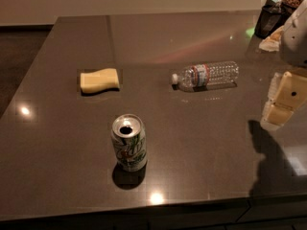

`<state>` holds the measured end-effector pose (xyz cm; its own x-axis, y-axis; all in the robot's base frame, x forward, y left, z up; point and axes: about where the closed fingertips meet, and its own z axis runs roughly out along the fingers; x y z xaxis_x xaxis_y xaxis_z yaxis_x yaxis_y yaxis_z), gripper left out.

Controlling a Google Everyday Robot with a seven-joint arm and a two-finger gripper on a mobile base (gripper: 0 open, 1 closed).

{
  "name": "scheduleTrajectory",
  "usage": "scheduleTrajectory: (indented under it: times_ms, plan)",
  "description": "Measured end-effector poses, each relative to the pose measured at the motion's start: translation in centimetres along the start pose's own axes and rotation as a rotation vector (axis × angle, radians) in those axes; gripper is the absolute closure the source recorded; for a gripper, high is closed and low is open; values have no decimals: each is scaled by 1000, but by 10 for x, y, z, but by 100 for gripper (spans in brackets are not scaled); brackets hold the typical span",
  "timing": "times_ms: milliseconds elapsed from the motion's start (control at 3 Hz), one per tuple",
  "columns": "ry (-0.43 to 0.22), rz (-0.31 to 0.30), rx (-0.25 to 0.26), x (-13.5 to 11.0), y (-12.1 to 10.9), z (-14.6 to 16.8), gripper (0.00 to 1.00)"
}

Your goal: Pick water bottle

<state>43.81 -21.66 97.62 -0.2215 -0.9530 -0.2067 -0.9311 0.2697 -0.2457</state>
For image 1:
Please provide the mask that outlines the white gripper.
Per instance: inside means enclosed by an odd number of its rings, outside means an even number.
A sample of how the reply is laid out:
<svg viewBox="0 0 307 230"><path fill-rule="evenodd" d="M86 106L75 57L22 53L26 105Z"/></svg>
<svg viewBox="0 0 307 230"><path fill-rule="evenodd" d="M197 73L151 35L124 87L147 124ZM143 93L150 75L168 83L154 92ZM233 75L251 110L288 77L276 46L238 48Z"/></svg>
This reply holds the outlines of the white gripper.
<svg viewBox="0 0 307 230"><path fill-rule="evenodd" d="M286 108L274 105L275 95L276 103ZM261 124L264 126L284 126L293 116L292 110L297 110L306 101L306 69L296 68L292 71L286 71L283 75L275 73L270 83L268 99L263 108Z"/></svg>

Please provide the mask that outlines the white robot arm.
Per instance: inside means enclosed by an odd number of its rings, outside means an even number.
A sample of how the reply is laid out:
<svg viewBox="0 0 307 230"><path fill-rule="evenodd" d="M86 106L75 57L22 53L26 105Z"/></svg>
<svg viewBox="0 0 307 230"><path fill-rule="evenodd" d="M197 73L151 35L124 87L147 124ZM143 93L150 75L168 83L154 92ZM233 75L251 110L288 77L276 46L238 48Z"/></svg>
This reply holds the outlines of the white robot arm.
<svg viewBox="0 0 307 230"><path fill-rule="evenodd" d="M285 22L279 52L294 69L275 73L271 80L260 122L268 131L283 127L307 102L307 0Z"/></svg>

